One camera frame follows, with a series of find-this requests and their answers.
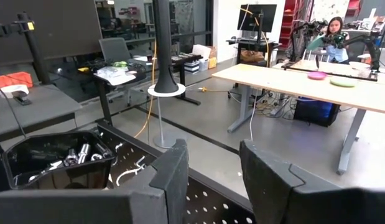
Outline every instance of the gray floor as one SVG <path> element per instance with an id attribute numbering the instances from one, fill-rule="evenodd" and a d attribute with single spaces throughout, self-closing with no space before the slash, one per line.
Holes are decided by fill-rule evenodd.
<path id="1" fill-rule="evenodd" d="M 224 63 L 216 70 L 227 66 L 229 64 Z M 216 70 L 188 75 L 187 84 L 205 79 Z M 187 95 L 200 100 L 202 102 L 200 106 L 175 98 L 163 99 L 161 100 L 163 117 L 237 149 L 240 140 L 250 138 L 248 123 L 233 134 L 226 131 L 238 115 L 238 102 L 229 100 L 224 92 L 198 91 L 198 88 L 203 86 L 213 90 L 228 90 L 232 83 L 212 78 L 190 86 Z M 133 103 L 140 103 L 143 99 L 143 95 L 134 96 Z M 111 112 L 121 111 L 125 106 L 122 99 L 115 100 L 110 104 Z M 155 103 L 153 113 L 157 113 L 156 106 Z M 335 174 L 342 139 L 350 127 L 354 112 L 352 109 L 340 113 L 329 128 L 309 126 L 304 122 L 282 118 L 267 118 L 257 114 L 253 119 L 254 142 L 257 147 L 271 151 L 282 159 L 291 161 L 337 185 L 385 187 L 385 114 L 372 112 L 366 114 L 359 132 L 360 139 L 353 145 L 348 171 L 343 176 Z M 145 113 L 132 109 L 113 116 L 113 121 L 117 128 L 133 136 L 141 129 L 146 116 Z M 92 102 L 77 114 L 77 125 L 89 129 L 94 126 L 91 122 L 102 117 L 99 102 Z M 73 128 L 75 123 L 68 121 L 32 134 L 56 133 Z M 164 128 L 166 131 L 184 133 L 169 124 L 164 124 Z M 152 138 L 158 134 L 158 130 L 158 120 L 151 117 L 149 128 L 137 138 L 153 145 Z M 187 137 L 190 167 L 246 196 L 239 157 L 236 154 L 190 134 L 184 135 Z M 12 139 L 3 146 L 9 147 L 19 140 L 20 138 Z"/>

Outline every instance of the woman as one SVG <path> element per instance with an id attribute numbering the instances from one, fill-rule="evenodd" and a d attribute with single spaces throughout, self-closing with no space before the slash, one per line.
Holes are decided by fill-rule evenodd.
<path id="1" fill-rule="evenodd" d="M 330 20 L 328 28 L 324 28 L 322 31 L 326 32 L 326 35 L 335 35 L 341 33 L 341 28 L 343 28 L 343 19 L 339 16 L 334 17 Z M 347 50 L 345 48 L 338 49 L 335 46 L 329 45 L 326 46 L 327 54 L 329 55 L 329 60 L 333 63 L 349 64 Z"/>

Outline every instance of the desk surface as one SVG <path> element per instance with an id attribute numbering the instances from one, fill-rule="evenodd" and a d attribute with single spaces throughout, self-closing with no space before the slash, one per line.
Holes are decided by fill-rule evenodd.
<path id="1" fill-rule="evenodd" d="M 22 125 L 28 127 L 53 118 L 74 113 L 81 109 L 79 103 L 53 85 L 37 86 L 29 89 L 31 105 L 22 106 L 9 99 Z M 0 97 L 0 134 L 19 129 L 6 99 Z"/>
<path id="2" fill-rule="evenodd" d="M 285 63 L 278 63 L 277 65 L 273 66 L 272 68 L 282 69 L 282 66 L 285 65 Z M 297 62 L 295 65 L 292 66 L 292 68 L 302 68 L 302 69 L 309 69 L 309 70 L 317 70 L 317 66 L 315 64 L 314 60 L 308 61 L 308 60 L 301 60 Z M 307 73 L 306 71 L 300 71 L 300 70 L 293 70 L 289 69 L 288 71 L 294 71 L 294 72 L 303 72 Z M 326 62 L 320 62 L 320 69 L 319 71 L 322 72 L 330 72 L 330 71 L 336 71 L 338 74 L 345 74 L 345 75 L 352 75 L 352 76 L 368 76 L 369 70 L 366 72 L 360 72 L 355 69 L 353 69 L 350 65 L 343 65 L 343 64 L 337 64 L 337 63 L 326 63 Z M 379 73 L 378 74 L 378 81 L 377 84 L 383 84 L 385 85 L 385 74 Z"/>
<path id="3" fill-rule="evenodd" d="M 354 88 L 343 88 L 330 84 L 329 78 L 311 80 L 304 72 L 243 64 L 212 76 L 267 90 L 385 113 L 385 85 L 376 82 L 358 81 Z"/>

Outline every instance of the table leg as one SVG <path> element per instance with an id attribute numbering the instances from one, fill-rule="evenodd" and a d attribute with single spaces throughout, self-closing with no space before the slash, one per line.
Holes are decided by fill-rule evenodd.
<path id="1" fill-rule="evenodd" d="M 343 175 L 347 171 L 348 161 L 350 159 L 350 151 L 354 141 L 356 141 L 356 134 L 358 133 L 359 127 L 361 126 L 362 120 L 364 119 L 366 110 L 358 109 L 356 111 L 353 123 L 351 124 L 350 130 L 348 131 L 347 137 L 343 143 L 343 149 L 340 154 L 339 167 L 337 174 Z"/>
<path id="2" fill-rule="evenodd" d="M 98 89 L 98 95 L 100 96 L 100 103 L 101 103 L 101 107 L 102 107 L 103 113 L 104 113 L 104 121 L 107 124 L 112 126 L 111 112 L 109 110 L 108 99 L 107 99 L 106 93 L 105 93 L 105 85 L 106 84 L 103 83 L 102 81 L 98 81 L 98 80 L 96 80 L 95 83 L 96 83 L 96 86 Z"/>
<path id="3" fill-rule="evenodd" d="M 240 127 L 247 119 L 252 116 L 253 109 L 249 110 L 249 99 L 250 99 L 250 86 L 239 84 L 241 88 L 241 111 L 239 112 L 239 118 L 228 127 L 228 132 L 234 132 L 238 127 Z"/>
<path id="4" fill-rule="evenodd" d="M 184 65 L 180 65 L 179 66 L 179 71 L 180 71 L 180 83 L 185 86 L 185 69 L 184 69 Z M 180 96 L 176 96 L 176 98 L 178 98 L 180 100 L 183 100 L 183 101 L 186 101 L 186 102 L 189 102 L 189 103 L 193 103 L 194 105 L 198 105 L 199 106 L 200 105 L 200 101 L 188 98 L 186 96 L 186 94 L 185 94 L 186 92 L 187 91 L 183 92 Z"/>

